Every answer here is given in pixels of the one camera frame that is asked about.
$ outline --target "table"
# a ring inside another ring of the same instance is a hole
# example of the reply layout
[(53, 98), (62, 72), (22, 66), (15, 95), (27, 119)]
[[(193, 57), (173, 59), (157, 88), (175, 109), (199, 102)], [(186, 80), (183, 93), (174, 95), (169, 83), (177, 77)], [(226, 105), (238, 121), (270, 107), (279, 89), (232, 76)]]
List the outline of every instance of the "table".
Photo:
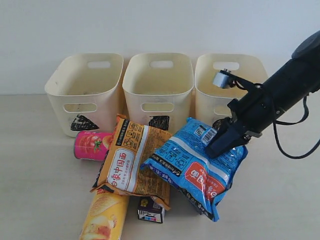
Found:
[[(279, 128), (283, 148), (302, 154), (320, 136), (318, 96), (306, 124)], [(281, 120), (303, 115), (298, 104)], [(100, 163), (74, 157), (46, 95), (0, 96), (1, 239), (77, 240), (89, 210)], [(164, 223), (138, 220), (130, 198), (122, 240), (308, 240), (320, 235), (320, 150), (291, 160), (277, 149), (272, 128), (248, 145), (232, 189), (218, 206), (220, 220), (198, 215), (171, 191)]]

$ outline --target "pink can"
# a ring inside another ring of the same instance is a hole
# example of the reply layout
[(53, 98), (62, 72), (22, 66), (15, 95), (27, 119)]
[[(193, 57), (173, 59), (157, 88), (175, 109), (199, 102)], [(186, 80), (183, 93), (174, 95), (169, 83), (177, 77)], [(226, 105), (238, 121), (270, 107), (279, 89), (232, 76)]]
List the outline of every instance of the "pink can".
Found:
[(112, 142), (112, 133), (80, 131), (74, 140), (77, 159), (103, 161)]

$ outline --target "robotic arm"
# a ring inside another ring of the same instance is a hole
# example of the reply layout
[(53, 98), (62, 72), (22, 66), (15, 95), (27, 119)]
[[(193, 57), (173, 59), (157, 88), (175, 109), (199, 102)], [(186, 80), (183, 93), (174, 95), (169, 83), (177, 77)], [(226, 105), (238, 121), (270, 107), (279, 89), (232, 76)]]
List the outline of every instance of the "robotic arm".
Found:
[[(308, 117), (307, 96), (320, 89), (320, 31), (302, 42), (291, 59), (263, 84), (247, 81), (231, 74), (227, 69), (216, 74), (213, 84), (224, 89), (238, 87), (248, 93), (240, 100), (233, 99), (228, 103), (232, 117), (220, 121), (216, 135), (205, 149), (211, 158), (247, 144), (251, 137), (259, 138), (262, 131), (271, 124), (277, 146), (288, 158), (305, 158), (320, 145), (319, 140), (308, 153), (291, 156), (281, 148), (276, 127), (276, 124), (301, 123)], [(299, 122), (277, 121), (301, 99), (305, 114)]]

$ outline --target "blue chip bag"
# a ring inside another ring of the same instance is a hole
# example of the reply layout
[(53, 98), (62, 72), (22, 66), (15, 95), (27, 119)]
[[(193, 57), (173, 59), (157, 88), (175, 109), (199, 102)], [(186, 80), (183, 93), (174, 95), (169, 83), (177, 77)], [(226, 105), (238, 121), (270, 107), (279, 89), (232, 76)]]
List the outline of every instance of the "blue chip bag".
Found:
[(216, 134), (211, 126), (192, 117), (142, 165), (182, 192), (198, 212), (219, 220), (218, 203), (231, 188), (233, 177), (248, 151), (235, 147), (216, 158), (205, 147)]

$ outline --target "yellow snack bag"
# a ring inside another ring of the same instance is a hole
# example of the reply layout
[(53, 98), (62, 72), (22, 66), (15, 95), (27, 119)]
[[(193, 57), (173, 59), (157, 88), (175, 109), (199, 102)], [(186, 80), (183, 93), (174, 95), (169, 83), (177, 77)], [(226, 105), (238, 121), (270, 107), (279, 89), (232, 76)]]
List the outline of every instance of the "yellow snack bag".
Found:
[(95, 191), (79, 240), (119, 240), (129, 198), (103, 189)]
[(91, 191), (105, 187), (119, 195), (150, 196), (169, 210), (169, 183), (147, 167), (140, 169), (140, 165), (171, 136), (167, 131), (118, 115), (113, 141)]

